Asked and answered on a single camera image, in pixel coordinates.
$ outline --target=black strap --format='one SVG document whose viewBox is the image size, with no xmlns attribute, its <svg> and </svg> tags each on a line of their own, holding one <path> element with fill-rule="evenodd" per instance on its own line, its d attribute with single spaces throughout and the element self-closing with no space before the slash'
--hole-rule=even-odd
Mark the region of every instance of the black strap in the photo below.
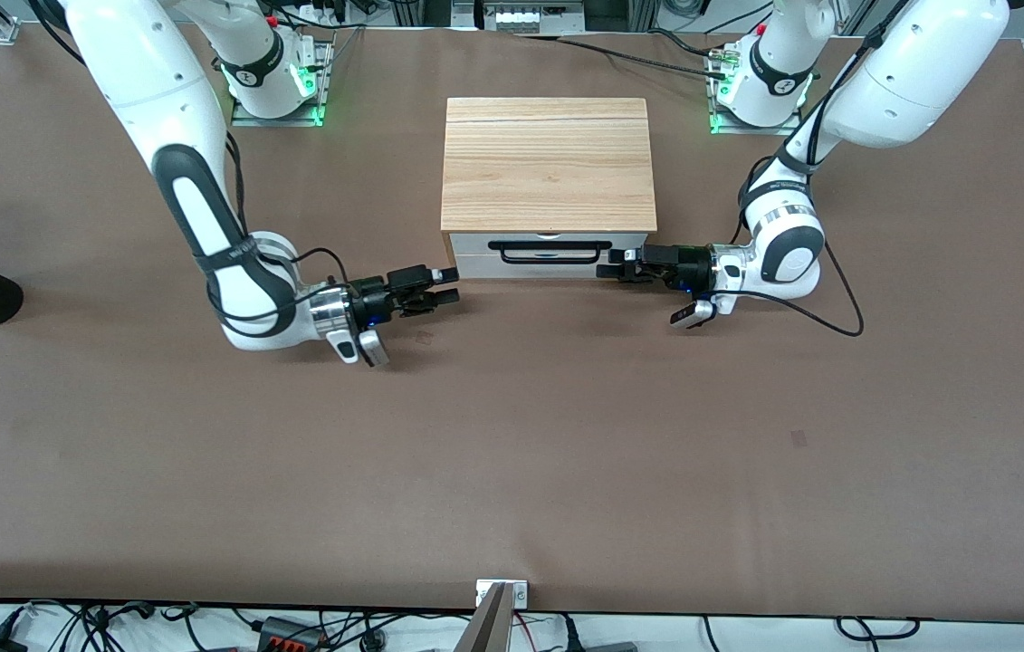
<svg viewBox="0 0 1024 652">
<path fill-rule="evenodd" d="M 279 62 L 283 61 L 283 53 L 286 50 L 283 45 L 283 37 L 279 36 L 279 33 L 274 32 L 274 30 L 270 30 L 270 33 L 274 35 L 274 43 L 271 43 L 270 51 L 261 59 L 248 62 L 242 67 L 234 66 L 234 63 L 230 63 L 229 61 L 222 61 L 222 67 L 224 67 L 226 72 L 229 72 L 230 77 L 240 83 L 240 85 L 247 88 L 262 86 L 262 80 L 266 79 L 266 75 L 270 75 L 270 72 L 279 67 Z"/>
<path fill-rule="evenodd" d="M 234 247 L 222 249 L 216 255 L 196 255 L 194 262 L 198 264 L 202 272 L 209 273 L 226 267 L 234 267 L 234 265 L 246 263 L 246 261 L 254 259 L 257 256 L 258 243 L 255 243 L 254 235 L 247 235 L 245 240 L 234 245 Z"/>
<path fill-rule="evenodd" d="M 757 75 L 757 78 L 760 78 L 762 82 L 765 82 L 765 86 L 769 87 L 769 94 L 776 95 L 778 98 L 797 90 L 797 87 L 801 86 L 806 78 L 809 78 L 809 71 L 813 70 L 813 67 L 807 67 L 806 70 L 796 72 L 793 75 L 786 75 L 784 72 L 776 70 L 761 57 L 761 40 L 757 40 L 753 44 L 753 57 L 749 58 L 749 63 L 753 68 L 753 74 Z"/>
<path fill-rule="evenodd" d="M 815 162 L 815 164 L 813 165 L 810 165 L 807 164 L 807 162 L 805 161 L 796 160 L 796 158 L 794 158 L 794 155 L 790 154 L 788 149 L 785 148 L 786 145 L 788 145 L 788 140 L 786 140 L 784 143 L 781 143 L 781 146 L 777 148 L 777 151 L 775 154 L 773 154 L 773 158 L 776 158 L 777 161 L 781 161 L 781 165 L 784 165 L 785 167 L 792 169 L 794 172 L 798 174 L 804 174 L 806 175 L 806 177 L 809 177 L 810 174 L 814 174 L 815 172 L 817 172 L 817 169 L 821 167 L 820 161 Z"/>
</svg>

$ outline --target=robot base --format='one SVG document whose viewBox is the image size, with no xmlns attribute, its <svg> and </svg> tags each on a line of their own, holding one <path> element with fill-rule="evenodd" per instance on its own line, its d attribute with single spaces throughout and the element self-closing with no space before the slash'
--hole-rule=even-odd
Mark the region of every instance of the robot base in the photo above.
<svg viewBox="0 0 1024 652">
<path fill-rule="evenodd" d="M 312 36 L 304 36 L 303 40 L 307 45 L 304 51 L 308 54 L 303 62 L 308 67 L 316 67 L 316 71 L 300 69 L 296 72 L 298 90 L 309 92 L 313 88 L 314 94 L 311 98 L 279 119 L 262 119 L 250 115 L 250 112 L 234 99 L 230 112 L 230 123 L 233 127 L 323 127 L 323 122 L 326 120 L 327 91 L 331 87 L 334 41 L 314 41 Z"/>
<path fill-rule="evenodd" d="M 736 43 L 726 43 L 722 55 L 719 57 L 705 57 L 706 70 L 710 72 L 720 72 L 725 74 L 725 80 L 707 79 L 706 94 L 709 98 L 709 131 L 711 133 L 753 133 L 761 136 L 788 136 L 801 125 L 801 107 L 805 106 L 806 91 L 813 83 L 813 75 L 805 82 L 805 87 L 801 90 L 801 97 L 798 98 L 798 106 L 794 108 L 788 120 L 776 125 L 776 127 L 755 127 L 753 124 L 743 122 L 727 106 L 718 102 L 719 96 L 730 92 L 732 77 L 739 67 L 739 52 L 736 51 Z"/>
</svg>

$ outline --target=floor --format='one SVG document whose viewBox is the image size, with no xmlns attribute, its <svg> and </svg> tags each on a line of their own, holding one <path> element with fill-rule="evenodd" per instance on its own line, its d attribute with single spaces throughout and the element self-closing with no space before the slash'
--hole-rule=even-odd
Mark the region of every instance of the floor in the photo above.
<svg viewBox="0 0 1024 652">
<path fill-rule="evenodd" d="M 28 16 L 28 9 L 19 0 L 5 0 L 11 12 Z M 762 3 L 756 0 L 715 0 L 707 15 L 685 25 L 685 18 L 676 16 L 668 9 L 660 11 L 660 25 L 681 28 L 685 32 L 702 32 L 728 17 L 749 12 Z M 880 3 L 876 13 L 887 11 L 893 4 Z M 744 32 L 763 13 L 755 12 L 751 17 L 734 21 L 731 32 Z M 379 25 L 387 24 L 387 16 L 379 19 Z M 1024 9 L 1013 15 L 1008 28 L 1008 37 L 1024 35 Z M 11 606 L 0 604 L 0 622 L 11 611 Z M 293 614 L 283 611 L 244 611 L 247 617 L 268 615 L 288 616 L 298 623 L 314 623 L 316 612 L 298 611 Z M 14 639 L 30 645 L 31 649 L 49 647 L 68 616 L 58 608 L 41 607 L 28 612 L 15 627 Z M 327 614 L 327 622 L 340 616 Z M 532 615 L 543 618 L 529 624 L 536 649 L 548 649 L 566 643 L 562 620 L 554 615 Z M 574 616 L 586 647 L 633 641 L 644 651 L 682 651 L 682 649 L 711 649 L 703 631 L 702 620 L 692 616 L 620 616 L 620 615 L 579 615 Z M 806 651 L 838 651 L 838 649 L 868 649 L 867 644 L 846 640 L 835 631 L 834 622 L 823 618 L 742 618 L 712 617 L 715 643 L 723 652 L 752 651 L 752 649 L 796 649 Z M 394 651 L 422 651 L 422 649 L 451 649 L 463 632 L 462 619 L 420 619 L 407 618 L 387 627 L 387 649 Z M 902 623 L 871 622 L 880 633 L 899 632 Z M 256 648 L 256 635 L 242 624 L 227 610 L 207 609 L 194 616 L 194 627 L 202 643 L 211 647 Z M 124 617 L 114 622 L 118 636 L 127 652 L 171 651 L 194 649 L 185 635 L 184 623 L 170 623 L 159 617 L 140 620 L 135 616 Z M 1024 625 L 1021 624 L 978 624 L 978 623 L 925 623 L 913 639 L 903 643 L 883 643 L 885 648 L 920 649 L 920 651 L 979 651 L 979 649 L 1022 649 L 1024 651 Z M 517 631 L 512 636 L 512 649 L 527 651 L 527 639 Z"/>
</svg>

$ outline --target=wooden box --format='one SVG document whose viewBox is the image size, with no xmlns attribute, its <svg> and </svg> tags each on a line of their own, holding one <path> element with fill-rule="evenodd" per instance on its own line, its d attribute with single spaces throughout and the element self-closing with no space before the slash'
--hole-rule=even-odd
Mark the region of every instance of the wooden box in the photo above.
<svg viewBox="0 0 1024 652">
<path fill-rule="evenodd" d="M 656 230 L 643 98 L 450 98 L 442 238 L 465 278 L 594 277 Z"/>
</svg>

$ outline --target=brown mat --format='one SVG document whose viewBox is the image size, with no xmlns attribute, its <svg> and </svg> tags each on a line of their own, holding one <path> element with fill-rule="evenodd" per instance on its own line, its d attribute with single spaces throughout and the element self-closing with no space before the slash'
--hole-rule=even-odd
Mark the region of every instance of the brown mat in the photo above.
<svg viewBox="0 0 1024 652">
<path fill-rule="evenodd" d="M 647 98 L 665 243 L 728 238 L 778 142 L 710 136 L 696 79 L 562 44 L 358 38 L 326 127 L 238 132 L 252 226 L 356 276 L 444 263 L 450 96 Z M 0 271 L 28 293 L 0 327 L 0 597 L 466 607 L 526 577 L 538 609 L 1024 619 L 1020 45 L 815 185 L 858 340 L 750 302 L 679 334 L 682 297 L 550 281 L 385 325 L 385 371 L 250 354 L 93 82 L 25 29 L 0 48 Z M 851 323 L 830 272 L 805 305 Z"/>
</svg>

